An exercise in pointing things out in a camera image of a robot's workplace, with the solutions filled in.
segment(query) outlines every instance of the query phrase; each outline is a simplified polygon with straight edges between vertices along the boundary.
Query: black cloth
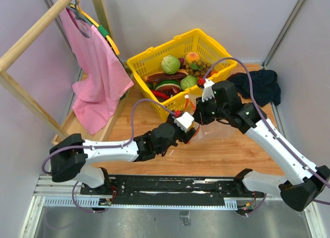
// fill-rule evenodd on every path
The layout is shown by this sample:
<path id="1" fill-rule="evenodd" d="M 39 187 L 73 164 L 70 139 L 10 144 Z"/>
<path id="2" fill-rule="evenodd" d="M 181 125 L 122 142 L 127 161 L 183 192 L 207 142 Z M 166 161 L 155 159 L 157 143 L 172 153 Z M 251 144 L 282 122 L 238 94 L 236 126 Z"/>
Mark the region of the black cloth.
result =
<path id="1" fill-rule="evenodd" d="M 265 106 L 270 101 L 275 105 L 281 102 L 281 90 L 277 83 L 277 74 L 273 70 L 261 69 L 250 72 L 253 86 L 253 96 L 258 105 Z M 228 81 L 234 83 L 237 91 L 243 98 L 250 98 L 250 85 L 248 75 L 237 73 L 231 75 Z"/>

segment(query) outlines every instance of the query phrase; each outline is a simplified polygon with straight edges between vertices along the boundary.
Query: wooden rack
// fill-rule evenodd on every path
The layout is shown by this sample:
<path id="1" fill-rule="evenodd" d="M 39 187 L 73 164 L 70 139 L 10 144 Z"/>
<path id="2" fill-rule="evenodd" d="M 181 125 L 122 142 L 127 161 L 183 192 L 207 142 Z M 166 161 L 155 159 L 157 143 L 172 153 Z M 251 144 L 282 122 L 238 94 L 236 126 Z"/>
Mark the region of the wooden rack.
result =
<path id="1" fill-rule="evenodd" d="M 23 54 L 23 52 L 39 37 L 39 35 L 50 25 L 50 23 L 60 14 L 60 12 L 72 0 L 58 0 L 1 58 L 0 58 L 0 84 L 3 85 L 12 95 L 14 95 L 22 104 L 24 104 L 31 112 L 43 120 L 58 137 L 53 142 L 58 143 L 62 139 L 68 137 L 68 133 L 82 133 L 88 136 L 88 132 L 76 122 L 73 122 L 75 115 L 70 112 L 64 125 L 59 125 L 43 108 L 36 102 L 32 96 L 23 89 L 8 73 L 7 69 Z M 105 5 L 103 0 L 93 0 L 99 22 L 112 35 L 110 23 L 108 21 Z M 115 123 L 118 112 L 121 110 L 120 103 L 114 116 L 110 118 L 106 127 L 96 134 L 85 139 L 105 140 L 110 135 L 111 129 Z"/>

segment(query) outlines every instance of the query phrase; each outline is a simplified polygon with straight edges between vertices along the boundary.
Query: peach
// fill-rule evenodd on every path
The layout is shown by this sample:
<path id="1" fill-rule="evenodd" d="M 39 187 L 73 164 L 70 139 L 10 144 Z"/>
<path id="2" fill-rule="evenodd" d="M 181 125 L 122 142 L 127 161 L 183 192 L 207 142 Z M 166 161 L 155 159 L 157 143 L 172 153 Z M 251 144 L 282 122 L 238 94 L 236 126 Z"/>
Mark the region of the peach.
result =
<path id="1" fill-rule="evenodd" d="M 194 61 L 194 60 L 198 61 L 199 59 L 200 59 L 200 56 L 196 52 L 189 52 L 185 58 L 187 64 L 192 63 L 192 61 Z"/>

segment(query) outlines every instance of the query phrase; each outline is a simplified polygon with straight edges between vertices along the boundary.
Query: cabbage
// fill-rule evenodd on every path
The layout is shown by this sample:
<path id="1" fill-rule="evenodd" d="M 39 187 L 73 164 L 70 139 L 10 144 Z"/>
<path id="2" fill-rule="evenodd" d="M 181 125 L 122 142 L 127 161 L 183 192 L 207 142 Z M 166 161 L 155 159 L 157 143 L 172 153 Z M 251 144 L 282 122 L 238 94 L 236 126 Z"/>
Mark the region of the cabbage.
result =
<path id="1" fill-rule="evenodd" d="M 180 61 L 175 56 L 166 56 L 160 66 L 166 74 L 175 74 L 180 68 Z"/>
<path id="2" fill-rule="evenodd" d="M 180 82 L 182 90 L 186 90 L 187 88 L 193 87 L 197 84 L 198 79 L 193 75 L 188 75 L 187 77 L 183 78 Z"/>

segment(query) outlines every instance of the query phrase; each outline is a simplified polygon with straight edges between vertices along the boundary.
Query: red pepper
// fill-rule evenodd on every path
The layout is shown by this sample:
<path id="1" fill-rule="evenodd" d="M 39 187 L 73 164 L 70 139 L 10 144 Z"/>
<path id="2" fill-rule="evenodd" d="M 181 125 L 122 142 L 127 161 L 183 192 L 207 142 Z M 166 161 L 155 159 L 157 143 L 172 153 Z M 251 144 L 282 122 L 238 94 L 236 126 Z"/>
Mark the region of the red pepper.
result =
<path id="1" fill-rule="evenodd" d="M 161 97 L 165 100 L 168 100 L 170 97 L 168 97 L 165 93 L 162 93 L 160 91 L 156 91 L 156 90 L 151 90 L 151 92 L 153 93 L 154 96 L 156 97 Z"/>

